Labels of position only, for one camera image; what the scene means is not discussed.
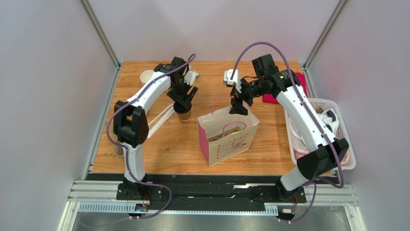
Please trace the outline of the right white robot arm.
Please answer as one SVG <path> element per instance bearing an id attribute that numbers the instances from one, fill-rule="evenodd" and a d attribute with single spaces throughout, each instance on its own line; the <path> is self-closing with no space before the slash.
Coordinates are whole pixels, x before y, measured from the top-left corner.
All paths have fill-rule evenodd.
<path id="1" fill-rule="evenodd" d="M 252 65 L 256 78 L 250 82 L 241 78 L 235 69 L 224 73 L 224 84 L 232 88 L 229 113 L 246 116 L 248 109 L 243 103 L 251 106 L 254 98 L 269 94 L 290 115 L 305 142 L 308 154 L 299 158 L 296 166 L 275 182 L 276 198 L 288 201 L 303 185 L 338 167 L 349 144 L 345 138 L 338 139 L 319 118 L 290 68 L 280 71 L 270 54 L 254 59 Z"/>

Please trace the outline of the straw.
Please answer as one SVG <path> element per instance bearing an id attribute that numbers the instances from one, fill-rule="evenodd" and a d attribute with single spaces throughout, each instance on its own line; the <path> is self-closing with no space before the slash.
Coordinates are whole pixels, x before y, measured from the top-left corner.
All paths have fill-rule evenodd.
<path id="1" fill-rule="evenodd" d="M 160 112 L 153 120 L 151 120 L 148 125 L 150 126 L 153 122 L 155 122 L 160 116 L 162 116 L 167 110 L 169 110 L 173 104 L 169 104 L 162 112 Z"/>
<path id="2" fill-rule="evenodd" d="M 150 139 L 162 126 L 163 124 L 174 114 L 174 110 L 170 109 L 161 119 L 149 130 L 148 138 Z"/>
<path id="3" fill-rule="evenodd" d="M 170 104 L 148 123 L 149 139 L 162 127 L 162 125 L 174 114 L 174 112 L 173 104 Z"/>

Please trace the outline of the single paper coffee cup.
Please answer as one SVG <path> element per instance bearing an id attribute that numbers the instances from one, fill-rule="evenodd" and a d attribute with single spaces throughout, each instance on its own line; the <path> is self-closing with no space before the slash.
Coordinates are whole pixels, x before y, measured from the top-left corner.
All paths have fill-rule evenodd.
<path id="1" fill-rule="evenodd" d="M 187 122 L 191 119 L 192 113 L 191 111 L 187 111 L 185 113 L 177 113 L 177 116 L 180 121 Z"/>

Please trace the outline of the folded red t-shirt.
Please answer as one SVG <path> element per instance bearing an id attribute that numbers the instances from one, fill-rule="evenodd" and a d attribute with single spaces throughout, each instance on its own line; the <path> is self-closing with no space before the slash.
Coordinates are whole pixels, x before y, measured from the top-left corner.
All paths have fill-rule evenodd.
<path id="1" fill-rule="evenodd" d="M 301 86 L 303 87 L 303 91 L 305 93 L 306 96 L 309 96 L 308 91 L 307 91 L 307 83 L 306 83 L 306 77 L 304 74 L 302 73 L 295 73 L 297 78 L 300 81 Z M 264 103 L 273 103 L 273 104 L 279 104 L 279 102 L 277 101 L 277 99 L 275 99 L 272 95 L 270 94 L 265 94 L 262 96 L 262 102 Z"/>

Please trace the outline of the black plastic cup lid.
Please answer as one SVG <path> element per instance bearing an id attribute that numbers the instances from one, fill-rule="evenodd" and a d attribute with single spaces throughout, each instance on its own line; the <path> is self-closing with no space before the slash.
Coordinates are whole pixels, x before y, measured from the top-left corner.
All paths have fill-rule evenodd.
<path id="1" fill-rule="evenodd" d="M 175 102 L 173 105 L 173 109 L 176 113 L 185 113 L 187 111 L 190 111 L 191 108 L 192 108 L 191 103 L 182 104 L 182 103 Z"/>

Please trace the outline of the cardboard cup carrier tray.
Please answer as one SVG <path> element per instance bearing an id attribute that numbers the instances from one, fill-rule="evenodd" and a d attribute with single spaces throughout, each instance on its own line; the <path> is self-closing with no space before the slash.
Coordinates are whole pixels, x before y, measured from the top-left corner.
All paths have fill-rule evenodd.
<path id="1" fill-rule="evenodd" d="M 114 155 L 117 158 L 124 158 L 124 151 L 123 148 L 121 146 L 114 146 Z"/>

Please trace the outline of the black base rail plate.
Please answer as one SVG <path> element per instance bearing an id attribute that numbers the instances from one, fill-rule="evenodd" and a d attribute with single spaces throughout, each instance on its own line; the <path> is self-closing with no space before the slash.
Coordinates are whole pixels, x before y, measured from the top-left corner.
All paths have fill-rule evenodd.
<path id="1" fill-rule="evenodd" d="M 185 199 L 187 197 L 204 198 L 232 198 L 239 197 L 258 202 L 279 202 L 298 204 L 302 198 L 301 187 L 296 191 L 293 198 L 288 201 L 280 201 L 274 195 L 274 186 L 279 176 L 246 176 L 246 175 L 161 175 L 147 174 L 146 182 L 164 186 L 164 190 L 155 188 L 149 191 L 149 195 L 142 199 L 143 210 L 155 211 L 165 209 L 172 201 L 172 197 Z M 91 173 L 86 180 L 93 181 L 117 181 L 121 184 L 124 180 L 122 174 Z"/>

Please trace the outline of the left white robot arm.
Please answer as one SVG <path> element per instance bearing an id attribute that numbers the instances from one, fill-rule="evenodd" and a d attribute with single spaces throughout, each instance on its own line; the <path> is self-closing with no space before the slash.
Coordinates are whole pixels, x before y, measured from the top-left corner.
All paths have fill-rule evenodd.
<path id="1" fill-rule="evenodd" d="M 113 133 L 117 136 L 113 144 L 123 149 L 126 166 L 124 180 L 118 186 L 117 199 L 142 200 L 152 189 L 165 189 L 164 186 L 146 182 L 143 144 L 149 135 L 147 112 L 166 92 L 182 121 L 190 120 L 192 100 L 198 91 L 193 83 L 199 75 L 190 68 L 190 62 L 195 57 L 192 54 L 186 61 L 174 57 L 169 64 L 159 64 L 148 82 L 134 96 L 115 104 L 107 126 L 113 127 Z"/>

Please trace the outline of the beige Cakes paper bag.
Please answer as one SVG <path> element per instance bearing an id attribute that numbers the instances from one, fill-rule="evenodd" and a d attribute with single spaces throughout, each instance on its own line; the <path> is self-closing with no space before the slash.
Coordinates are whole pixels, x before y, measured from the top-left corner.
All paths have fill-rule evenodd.
<path id="1" fill-rule="evenodd" d="M 211 113 L 197 118 L 199 146 L 209 167 L 249 150 L 259 126 L 259 119 L 250 110 L 246 116 L 231 115 L 231 106 L 216 110 L 216 100 L 213 99 Z M 208 141 L 208 138 L 235 127 L 243 130 L 217 141 Z"/>

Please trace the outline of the white plastic laundry basket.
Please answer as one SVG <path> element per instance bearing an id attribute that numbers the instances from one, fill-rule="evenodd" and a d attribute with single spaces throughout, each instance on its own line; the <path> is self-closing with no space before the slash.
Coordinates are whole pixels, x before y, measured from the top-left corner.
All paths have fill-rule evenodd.
<path id="1" fill-rule="evenodd" d="M 339 120 L 339 126 L 335 130 L 335 135 L 338 139 L 345 138 L 350 147 L 348 148 L 348 151 L 343 158 L 341 162 L 341 168 L 342 170 L 352 170 L 356 167 L 356 158 L 353 152 L 353 148 L 351 146 L 351 142 L 349 139 L 349 135 L 342 117 L 342 114 L 340 112 L 340 109 L 338 105 L 331 101 L 331 100 L 325 100 L 325 99 L 319 99 L 319 98 L 309 98 L 309 102 L 311 103 L 312 107 L 316 109 L 318 106 L 321 107 L 324 111 L 333 109 L 335 114 L 338 116 Z M 290 155 L 291 155 L 291 161 L 294 166 L 296 166 L 296 161 L 298 158 L 302 157 L 304 154 L 307 154 L 306 149 L 301 150 L 301 149 L 296 149 L 294 145 L 294 141 L 298 140 L 298 138 L 293 138 L 293 133 L 292 133 L 292 128 L 295 128 L 295 126 L 292 126 L 292 119 L 290 115 L 284 111 L 285 113 L 285 122 L 286 122 L 286 129 L 287 129 L 287 135 L 288 135 L 288 141 L 290 145 Z"/>

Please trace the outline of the white and pink clothes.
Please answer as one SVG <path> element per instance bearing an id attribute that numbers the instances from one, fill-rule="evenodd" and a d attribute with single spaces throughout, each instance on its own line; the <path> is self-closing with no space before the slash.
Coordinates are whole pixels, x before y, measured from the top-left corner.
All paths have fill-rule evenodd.
<path id="1" fill-rule="evenodd" d="M 328 109 L 323 111 L 321 114 L 318 114 L 321 121 L 325 124 L 325 126 L 333 132 L 337 139 L 341 138 L 340 135 L 340 121 L 338 119 L 338 115 L 335 113 L 334 109 Z M 291 155 L 292 163 L 296 165 L 297 159 L 305 156 L 308 154 L 308 150 L 306 148 L 305 141 L 301 136 L 299 129 L 297 128 L 294 121 L 291 119 L 290 116 L 287 118 L 287 129 L 290 132 L 291 137 L 291 145 L 293 147 L 293 154 Z"/>

